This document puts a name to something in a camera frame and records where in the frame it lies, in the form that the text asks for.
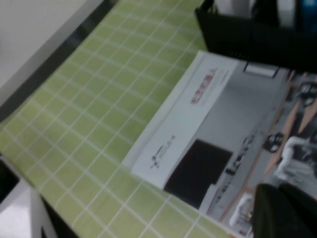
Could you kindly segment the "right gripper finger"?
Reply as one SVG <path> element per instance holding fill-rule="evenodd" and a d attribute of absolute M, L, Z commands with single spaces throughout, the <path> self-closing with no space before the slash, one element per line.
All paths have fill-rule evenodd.
<path fill-rule="evenodd" d="M 282 183 L 257 186 L 254 201 L 255 238 L 315 238 L 317 200 L 297 187 Z"/>

